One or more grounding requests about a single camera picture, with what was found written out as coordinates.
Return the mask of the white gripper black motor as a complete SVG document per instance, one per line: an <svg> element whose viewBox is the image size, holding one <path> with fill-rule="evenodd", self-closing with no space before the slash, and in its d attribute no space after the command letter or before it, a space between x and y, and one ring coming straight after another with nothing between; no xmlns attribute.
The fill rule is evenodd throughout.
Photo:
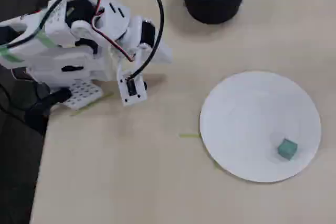
<svg viewBox="0 0 336 224"><path fill-rule="evenodd" d="M158 29L148 19L135 16L130 19L129 26L122 38L122 48L133 57L138 51L142 57L148 57L152 52L156 40L159 42L151 63L164 64L173 62L171 47L165 43L163 38L158 37Z"/></svg>

